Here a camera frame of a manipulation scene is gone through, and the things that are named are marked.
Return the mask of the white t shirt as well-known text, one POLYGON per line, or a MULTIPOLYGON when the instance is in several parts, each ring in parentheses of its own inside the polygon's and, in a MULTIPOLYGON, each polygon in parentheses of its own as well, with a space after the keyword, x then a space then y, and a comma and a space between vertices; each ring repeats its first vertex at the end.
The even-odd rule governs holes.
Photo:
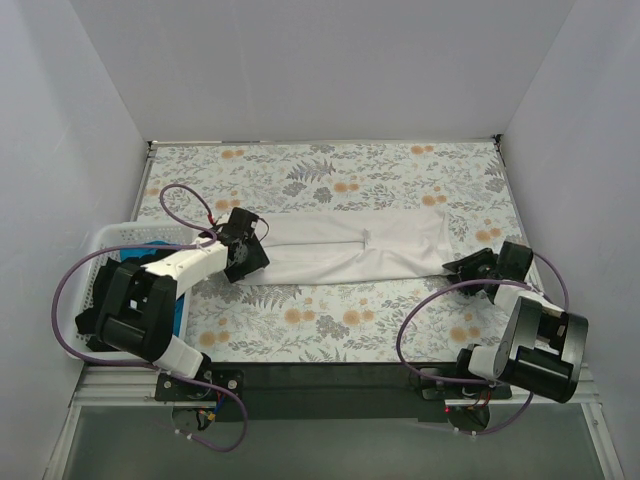
POLYGON ((453 260, 449 216, 432 209, 265 216, 270 264, 242 285, 330 285, 416 279, 453 260))

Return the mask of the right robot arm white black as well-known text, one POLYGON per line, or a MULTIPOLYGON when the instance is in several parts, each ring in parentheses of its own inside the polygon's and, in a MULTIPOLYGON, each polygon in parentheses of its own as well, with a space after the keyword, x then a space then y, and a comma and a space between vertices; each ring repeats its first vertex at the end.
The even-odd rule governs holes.
POLYGON ((566 403, 579 383, 589 324, 522 286, 534 257, 530 248, 506 241, 499 253, 485 248, 443 265, 448 281, 461 293, 484 292, 509 315, 496 345, 471 344, 460 351, 456 372, 566 403))

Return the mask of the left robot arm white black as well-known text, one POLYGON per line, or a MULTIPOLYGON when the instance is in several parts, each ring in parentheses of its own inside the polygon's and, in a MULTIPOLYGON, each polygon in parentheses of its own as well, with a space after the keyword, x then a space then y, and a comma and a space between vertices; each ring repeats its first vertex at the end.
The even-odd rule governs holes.
POLYGON ((213 274, 222 272, 234 283, 266 268, 269 259, 256 234, 261 221, 234 208, 220 225, 161 259, 111 265, 109 282, 94 301, 96 339, 161 370, 196 378, 209 361, 174 334, 176 302, 213 274))

